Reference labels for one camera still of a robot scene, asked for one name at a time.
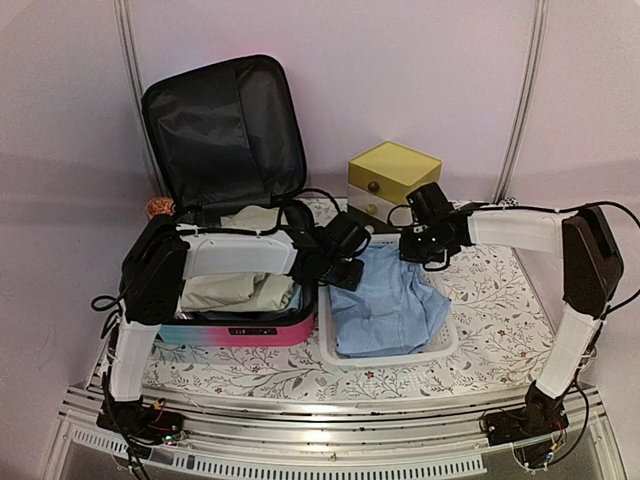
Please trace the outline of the light blue garment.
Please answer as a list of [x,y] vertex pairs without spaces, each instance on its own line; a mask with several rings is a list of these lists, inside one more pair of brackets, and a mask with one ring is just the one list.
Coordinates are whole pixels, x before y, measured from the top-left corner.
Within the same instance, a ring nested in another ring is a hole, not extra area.
[[451,301],[430,286],[422,267],[399,258],[395,244],[373,244],[354,291],[331,286],[335,348],[350,358],[408,355],[444,325]]

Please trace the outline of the pink and teal kids suitcase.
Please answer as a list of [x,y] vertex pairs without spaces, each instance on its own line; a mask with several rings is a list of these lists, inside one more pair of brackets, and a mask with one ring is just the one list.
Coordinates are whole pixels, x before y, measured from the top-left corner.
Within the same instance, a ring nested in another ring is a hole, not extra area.
[[[220,227],[247,206],[277,208],[276,225],[308,228],[296,200],[306,159],[286,75],[267,55],[226,60],[149,87],[142,116],[179,224]],[[155,340],[219,347],[286,347],[303,342],[314,319],[315,285],[276,312],[183,312]]]

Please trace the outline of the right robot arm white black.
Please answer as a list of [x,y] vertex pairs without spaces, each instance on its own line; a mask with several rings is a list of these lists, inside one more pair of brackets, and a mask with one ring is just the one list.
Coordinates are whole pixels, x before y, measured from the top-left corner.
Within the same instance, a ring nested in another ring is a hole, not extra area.
[[547,361],[508,427],[537,436],[561,425],[564,396],[594,350],[624,263],[608,221],[596,203],[569,209],[489,206],[459,208],[436,183],[406,197],[412,222],[400,231],[400,258],[425,270],[446,269],[465,247],[504,246],[554,254],[563,261],[562,319]]

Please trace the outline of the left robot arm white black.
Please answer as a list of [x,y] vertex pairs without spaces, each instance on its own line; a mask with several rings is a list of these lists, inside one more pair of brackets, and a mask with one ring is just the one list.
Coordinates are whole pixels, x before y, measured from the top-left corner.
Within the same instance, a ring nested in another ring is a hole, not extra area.
[[144,364],[160,328],[174,319],[187,281],[213,275],[286,275],[299,285],[325,283],[353,291],[371,235],[347,213],[327,225],[275,225],[266,231],[179,224],[168,215],[149,222],[122,266],[119,294],[101,297],[112,357],[102,375],[96,421],[124,437],[160,443],[181,431],[184,417],[143,403]]

